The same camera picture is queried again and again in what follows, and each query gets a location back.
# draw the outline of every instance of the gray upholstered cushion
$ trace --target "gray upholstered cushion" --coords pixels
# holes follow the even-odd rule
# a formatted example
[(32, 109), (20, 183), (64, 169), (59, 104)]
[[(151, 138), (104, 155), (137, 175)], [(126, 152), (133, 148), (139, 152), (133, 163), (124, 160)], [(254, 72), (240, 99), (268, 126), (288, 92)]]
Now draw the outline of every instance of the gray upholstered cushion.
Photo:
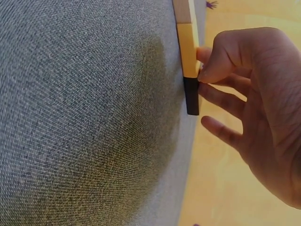
[(176, 225), (194, 125), (171, 0), (0, 2), (0, 225)]

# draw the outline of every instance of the black tip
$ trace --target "black tip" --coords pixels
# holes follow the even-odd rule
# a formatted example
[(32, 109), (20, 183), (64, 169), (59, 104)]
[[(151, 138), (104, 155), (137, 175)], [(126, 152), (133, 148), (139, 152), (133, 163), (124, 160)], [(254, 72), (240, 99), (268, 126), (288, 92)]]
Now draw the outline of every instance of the black tip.
[(184, 77), (187, 114), (199, 115), (198, 108), (198, 79)]

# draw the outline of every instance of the finger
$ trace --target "finger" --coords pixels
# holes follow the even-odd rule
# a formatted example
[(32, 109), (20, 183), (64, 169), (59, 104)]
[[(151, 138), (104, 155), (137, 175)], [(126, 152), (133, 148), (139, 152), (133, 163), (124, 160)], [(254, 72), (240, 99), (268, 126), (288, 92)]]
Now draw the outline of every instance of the finger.
[(238, 75), (231, 74), (229, 77), (222, 79), (216, 83), (215, 85), (219, 86), (227, 86), (235, 89), (245, 97), (248, 96), (250, 89), (251, 89), (251, 80), (244, 78), (244, 77), (239, 77)]
[(209, 116), (204, 116), (201, 119), (201, 123), (214, 136), (218, 137), (220, 140), (230, 145), (231, 147), (239, 149), (239, 142), (242, 137), (241, 134), (229, 129), (219, 121)]
[(219, 33), (213, 44), (209, 61), (199, 75), (199, 81), (214, 83), (227, 77), (238, 67), (252, 69), (258, 67), (263, 52), (275, 49), (267, 38), (280, 39), (278, 29), (255, 28)]
[(212, 49), (207, 47), (199, 47), (197, 49), (197, 60), (203, 64), (207, 64), (211, 55)]
[(201, 83), (199, 86), (199, 94), (207, 101), (221, 107), (235, 117), (242, 118), (246, 103), (237, 96), (224, 93), (204, 83)]
[(233, 73), (238, 76), (241, 76), (241, 77), (251, 78), (252, 70), (248, 69), (248, 68), (240, 67), (240, 68), (235, 69)]

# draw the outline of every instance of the hand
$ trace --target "hand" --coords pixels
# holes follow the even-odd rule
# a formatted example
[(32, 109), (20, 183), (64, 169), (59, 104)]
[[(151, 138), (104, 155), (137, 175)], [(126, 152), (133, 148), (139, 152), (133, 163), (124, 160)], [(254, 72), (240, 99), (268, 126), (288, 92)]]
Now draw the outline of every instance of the hand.
[[(301, 54), (274, 28), (222, 32), (204, 63), (199, 93), (242, 121), (239, 134), (205, 116), (203, 126), (234, 147), (274, 195), (301, 209)], [(247, 101), (209, 83), (228, 86)]]

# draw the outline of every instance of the floor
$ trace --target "floor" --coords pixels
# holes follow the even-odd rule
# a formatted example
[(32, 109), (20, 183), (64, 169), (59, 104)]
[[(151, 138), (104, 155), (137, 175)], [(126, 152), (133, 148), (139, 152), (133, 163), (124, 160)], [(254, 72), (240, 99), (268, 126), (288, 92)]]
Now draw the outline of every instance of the floor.
[[(258, 26), (284, 30), (301, 49), (301, 2), (218, 0), (215, 8), (207, 9), (205, 42), (212, 46), (215, 35), (223, 30)], [(239, 120), (205, 100), (203, 115), (242, 130)], [(300, 222), (301, 210), (271, 195), (238, 153), (209, 134), (199, 118), (178, 226), (298, 226)]]

